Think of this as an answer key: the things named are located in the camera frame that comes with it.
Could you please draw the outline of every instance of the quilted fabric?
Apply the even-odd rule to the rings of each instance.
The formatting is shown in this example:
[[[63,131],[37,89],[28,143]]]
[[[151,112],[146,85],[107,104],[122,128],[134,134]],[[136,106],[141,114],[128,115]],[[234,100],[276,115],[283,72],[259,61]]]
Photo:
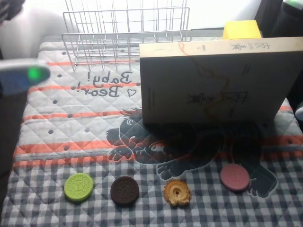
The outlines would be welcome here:
[[[287,100],[272,122],[143,126],[139,65],[73,72],[61,42],[38,58],[52,75],[29,91],[1,226],[302,226],[303,135]],[[232,162],[250,174],[244,193],[220,183]],[[81,204],[63,192],[74,173],[94,181]],[[130,208],[110,199],[123,175],[140,188]],[[185,208],[164,200],[173,178],[191,190]]]

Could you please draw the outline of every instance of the golden brown cookie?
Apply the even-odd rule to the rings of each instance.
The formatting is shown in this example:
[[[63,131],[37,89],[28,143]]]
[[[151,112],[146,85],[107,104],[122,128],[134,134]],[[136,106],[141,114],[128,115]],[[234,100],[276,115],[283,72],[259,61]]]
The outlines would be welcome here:
[[[164,198],[171,206],[186,206],[191,199],[187,184],[181,180],[170,180],[164,186]]]

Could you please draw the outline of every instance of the black and white checkered pattern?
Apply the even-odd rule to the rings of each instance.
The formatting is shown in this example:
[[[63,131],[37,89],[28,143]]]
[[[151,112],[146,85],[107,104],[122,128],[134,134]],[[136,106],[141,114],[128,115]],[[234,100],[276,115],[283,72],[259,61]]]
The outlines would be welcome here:
[[[164,200],[166,184],[154,165],[135,161],[108,162],[91,159],[60,165],[43,161],[31,167],[15,167],[4,201],[1,226],[302,226],[302,153],[288,157],[264,156],[262,165],[273,172],[279,184],[267,199],[244,192],[234,194],[221,183],[221,168],[228,158],[215,158],[203,168],[188,171],[186,180],[192,193],[190,205],[172,209]],[[87,201],[67,201],[63,187],[71,174],[87,173],[94,190]],[[122,175],[133,177],[140,188],[136,204],[117,207],[110,199],[110,186]]]

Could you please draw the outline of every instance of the yellow cube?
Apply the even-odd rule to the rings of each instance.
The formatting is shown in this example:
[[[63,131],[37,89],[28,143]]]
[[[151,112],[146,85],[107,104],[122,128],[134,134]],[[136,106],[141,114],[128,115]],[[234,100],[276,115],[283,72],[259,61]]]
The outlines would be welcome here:
[[[223,39],[257,39],[262,38],[255,20],[227,21]]]

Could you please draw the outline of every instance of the metal wire rack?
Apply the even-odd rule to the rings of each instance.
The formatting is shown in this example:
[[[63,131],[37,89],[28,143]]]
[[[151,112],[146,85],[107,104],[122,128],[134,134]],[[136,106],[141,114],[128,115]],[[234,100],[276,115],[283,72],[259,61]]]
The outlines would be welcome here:
[[[139,44],[191,41],[191,30],[138,33],[63,34],[62,39],[73,70],[78,65],[138,63]]]
[[[192,40],[187,0],[65,1],[68,34],[62,39],[73,70],[78,65],[91,70],[94,64],[131,67],[139,62],[139,44]]]

